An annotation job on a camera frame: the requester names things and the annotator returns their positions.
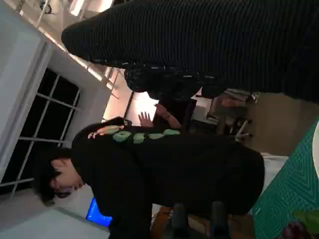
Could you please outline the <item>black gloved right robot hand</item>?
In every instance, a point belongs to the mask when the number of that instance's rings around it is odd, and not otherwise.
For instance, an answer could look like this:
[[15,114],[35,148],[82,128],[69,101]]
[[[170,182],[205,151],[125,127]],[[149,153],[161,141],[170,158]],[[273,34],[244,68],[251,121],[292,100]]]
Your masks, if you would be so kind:
[[85,61],[155,100],[228,89],[319,101],[316,0],[132,0],[65,28]]

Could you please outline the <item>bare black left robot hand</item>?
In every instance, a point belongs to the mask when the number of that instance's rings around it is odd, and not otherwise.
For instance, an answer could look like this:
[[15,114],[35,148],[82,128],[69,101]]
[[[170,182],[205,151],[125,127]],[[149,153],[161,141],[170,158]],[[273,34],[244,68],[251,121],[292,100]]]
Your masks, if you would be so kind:
[[164,239],[229,239],[231,238],[224,204],[215,201],[211,206],[210,235],[191,228],[188,214],[182,203],[176,203],[166,226]]

